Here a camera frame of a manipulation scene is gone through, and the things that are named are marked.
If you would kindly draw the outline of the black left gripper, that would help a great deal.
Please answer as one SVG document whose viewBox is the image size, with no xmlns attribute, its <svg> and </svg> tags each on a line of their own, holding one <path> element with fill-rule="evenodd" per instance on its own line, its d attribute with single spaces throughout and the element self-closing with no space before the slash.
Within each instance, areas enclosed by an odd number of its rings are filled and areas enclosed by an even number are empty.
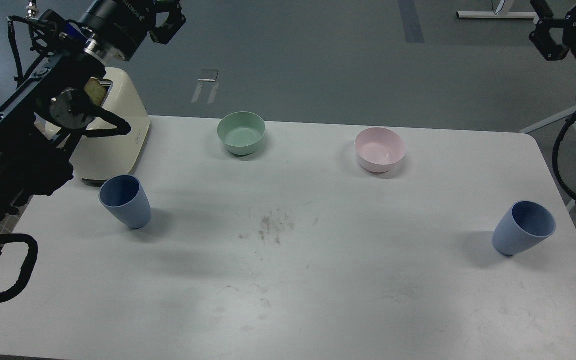
<svg viewBox="0 0 576 360">
<path fill-rule="evenodd" d="M 147 36 L 168 44 L 186 16 L 173 0 L 96 0 L 78 23 L 105 51 L 127 62 Z"/>
</svg>

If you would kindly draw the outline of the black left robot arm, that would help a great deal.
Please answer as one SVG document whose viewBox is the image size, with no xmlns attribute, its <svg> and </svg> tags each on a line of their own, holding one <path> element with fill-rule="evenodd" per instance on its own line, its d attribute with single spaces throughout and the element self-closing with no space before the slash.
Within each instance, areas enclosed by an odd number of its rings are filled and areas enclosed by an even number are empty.
<svg viewBox="0 0 576 360">
<path fill-rule="evenodd" d="M 82 137 L 126 136 L 131 126 L 86 92 L 107 59 L 130 60 L 147 35 L 168 44 L 186 23 L 179 0 L 96 0 L 78 21 L 53 10 L 7 19 L 16 90 L 0 106 L 0 223 L 32 196 L 50 196 L 74 177 L 70 162 Z M 0 303 L 28 285 L 38 243 L 0 234 Z"/>
</svg>

